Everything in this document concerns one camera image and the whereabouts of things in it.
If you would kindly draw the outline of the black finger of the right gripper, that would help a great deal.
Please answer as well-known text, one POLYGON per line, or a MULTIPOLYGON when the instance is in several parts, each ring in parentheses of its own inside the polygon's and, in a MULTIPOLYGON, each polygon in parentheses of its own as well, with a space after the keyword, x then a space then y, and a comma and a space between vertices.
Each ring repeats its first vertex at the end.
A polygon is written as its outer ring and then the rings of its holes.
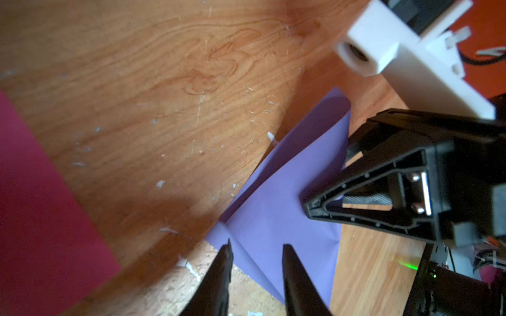
POLYGON ((438 242, 429 187, 436 161, 421 147, 385 157, 374 150, 342 170, 334 184, 307 197, 304 212, 313 220, 438 242))

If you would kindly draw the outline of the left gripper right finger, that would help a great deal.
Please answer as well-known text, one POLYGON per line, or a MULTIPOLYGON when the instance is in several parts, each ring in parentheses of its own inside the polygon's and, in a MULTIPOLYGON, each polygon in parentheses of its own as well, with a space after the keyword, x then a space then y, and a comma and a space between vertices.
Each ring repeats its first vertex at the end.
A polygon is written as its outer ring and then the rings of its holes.
POLYGON ((283 245, 282 269, 286 315, 331 315, 290 244, 283 245))

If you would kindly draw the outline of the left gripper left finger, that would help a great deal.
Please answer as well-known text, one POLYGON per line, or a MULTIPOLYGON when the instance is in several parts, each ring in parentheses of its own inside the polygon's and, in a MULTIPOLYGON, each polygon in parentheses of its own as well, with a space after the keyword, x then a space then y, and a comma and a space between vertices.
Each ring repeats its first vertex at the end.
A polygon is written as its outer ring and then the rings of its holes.
POLYGON ((229 315, 229 284, 233 270, 233 250, 228 240, 218 251, 194 296, 180 315, 229 315))

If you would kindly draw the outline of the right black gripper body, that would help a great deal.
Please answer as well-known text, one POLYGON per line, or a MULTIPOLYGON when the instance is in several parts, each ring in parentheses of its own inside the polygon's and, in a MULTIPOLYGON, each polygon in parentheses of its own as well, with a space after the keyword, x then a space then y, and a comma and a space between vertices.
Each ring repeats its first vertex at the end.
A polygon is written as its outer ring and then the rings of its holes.
POLYGON ((349 140, 356 161, 423 148, 434 154, 430 173, 438 242, 458 247, 505 237, 505 123, 390 109, 369 118, 349 140))

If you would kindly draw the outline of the purple square paper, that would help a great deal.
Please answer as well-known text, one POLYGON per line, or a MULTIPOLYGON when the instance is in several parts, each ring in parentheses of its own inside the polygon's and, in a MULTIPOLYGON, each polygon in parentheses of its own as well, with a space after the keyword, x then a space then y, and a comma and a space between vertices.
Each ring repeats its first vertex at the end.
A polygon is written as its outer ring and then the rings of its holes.
POLYGON ((332 89, 277 143, 207 235, 215 248, 230 243, 235 265, 279 301, 285 244, 323 302, 331 300, 341 227, 309 219, 302 203, 344 168, 350 117, 349 99, 332 89))

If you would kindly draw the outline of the magenta square paper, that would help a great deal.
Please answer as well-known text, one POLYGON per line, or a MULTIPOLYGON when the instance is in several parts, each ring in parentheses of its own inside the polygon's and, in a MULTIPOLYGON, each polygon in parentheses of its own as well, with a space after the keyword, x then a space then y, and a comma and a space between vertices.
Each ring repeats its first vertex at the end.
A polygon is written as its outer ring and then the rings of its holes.
POLYGON ((58 315, 120 265, 1 96, 1 314, 58 315))

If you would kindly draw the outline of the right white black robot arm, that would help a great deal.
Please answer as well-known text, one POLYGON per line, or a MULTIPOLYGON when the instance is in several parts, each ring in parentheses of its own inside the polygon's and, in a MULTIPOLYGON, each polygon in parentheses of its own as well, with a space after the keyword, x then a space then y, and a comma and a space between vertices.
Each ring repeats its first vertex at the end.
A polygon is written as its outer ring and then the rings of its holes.
POLYGON ((453 247, 505 240, 504 122, 389 109, 350 137, 347 160, 304 212, 425 243, 405 315, 505 314, 505 275, 445 267, 453 247))

